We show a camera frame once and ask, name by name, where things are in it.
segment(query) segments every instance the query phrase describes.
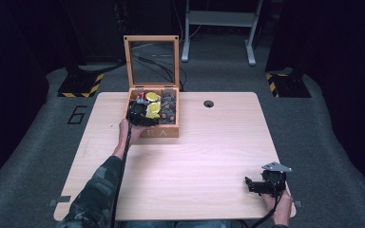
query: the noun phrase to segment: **person's arm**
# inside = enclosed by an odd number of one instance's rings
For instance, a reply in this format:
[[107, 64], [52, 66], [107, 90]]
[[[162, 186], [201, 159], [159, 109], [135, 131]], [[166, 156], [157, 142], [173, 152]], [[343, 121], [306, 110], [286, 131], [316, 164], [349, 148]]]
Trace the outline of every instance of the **person's arm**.
[[[268, 194], [262, 194], [262, 197], [265, 201], [268, 211], [272, 210], [275, 206], [275, 198], [271, 197]], [[290, 213], [292, 212], [292, 202], [292, 197], [286, 190], [284, 190], [276, 211], [272, 216], [272, 221], [275, 224], [274, 227], [289, 227]]]
[[[57, 227], [106, 227], [108, 224], [112, 203], [121, 179], [128, 121], [122, 120], [119, 127], [119, 141], [112, 156], [96, 170], [85, 188], [70, 205], [67, 216], [58, 223]], [[144, 130], [144, 127], [132, 126], [129, 146]]]

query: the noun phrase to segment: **hand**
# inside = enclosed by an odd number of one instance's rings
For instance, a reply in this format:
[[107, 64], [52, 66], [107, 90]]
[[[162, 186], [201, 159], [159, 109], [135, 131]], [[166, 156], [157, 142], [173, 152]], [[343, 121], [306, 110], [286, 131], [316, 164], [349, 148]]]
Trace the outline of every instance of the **hand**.
[[[126, 138], [128, 136], [129, 121], [127, 119], [122, 119], [120, 121], [119, 128], [120, 128], [120, 135], [118, 137], [119, 138], [118, 145], [114, 149], [112, 155], [122, 159], [125, 151]], [[141, 133], [144, 132], [145, 130], [146, 130], [145, 126], [132, 125], [129, 146], [131, 146], [139, 138]]]
[[[268, 211], [272, 210], [275, 206], [275, 198], [268, 194], [262, 194], [263, 200], [265, 201], [266, 208]], [[292, 212], [293, 199], [289, 193], [284, 190], [278, 203], [277, 209], [272, 216], [272, 221], [276, 225], [289, 226], [290, 213]]]

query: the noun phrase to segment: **black curtain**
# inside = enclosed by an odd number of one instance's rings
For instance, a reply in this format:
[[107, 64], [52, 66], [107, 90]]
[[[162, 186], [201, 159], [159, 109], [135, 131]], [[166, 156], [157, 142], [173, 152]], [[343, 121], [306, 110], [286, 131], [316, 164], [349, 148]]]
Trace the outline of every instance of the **black curtain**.
[[298, 66], [321, 87], [336, 137], [365, 177], [365, 1], [287, 0], [265, 70]]
[[10, 8], [0, 1], [0, 168], [48, 93], [46, 73], [25, 37]]

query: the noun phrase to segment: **camouflage sleeve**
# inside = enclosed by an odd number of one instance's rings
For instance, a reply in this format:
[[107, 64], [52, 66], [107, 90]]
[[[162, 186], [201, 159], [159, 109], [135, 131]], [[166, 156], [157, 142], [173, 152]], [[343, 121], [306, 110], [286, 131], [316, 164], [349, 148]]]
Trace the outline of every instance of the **camouflage sleeve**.
[[120, 180], [121, 166], [121, 159], [110, 156], [87, 182], [57, 227], [106, 227]]

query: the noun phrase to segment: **yellow and black hazard tape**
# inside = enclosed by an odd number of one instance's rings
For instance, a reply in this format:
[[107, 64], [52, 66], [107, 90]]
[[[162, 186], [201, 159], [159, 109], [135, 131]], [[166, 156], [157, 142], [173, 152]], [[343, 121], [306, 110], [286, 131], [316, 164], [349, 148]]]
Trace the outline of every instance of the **yellow and black hazard tape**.
[[[287, 74], [277, 74], [278, 76], [287, 76]], [[266, 80], [268, 80], [269, 88], [271, 89], [272, 95], [274, 97], [279, 97], [277, 87], [275, 86], [274, 81], [272, 80], [272, 74], [266, 74]]]
[[100, 74], [97, 76], [96, 81], [94, 82], [93, 87], [88, 93], [58, 93], [58, 97], [92, 97], [96, 94], [97, 89], [99, 89], [100, 82], [102, 81], [104, 75]]

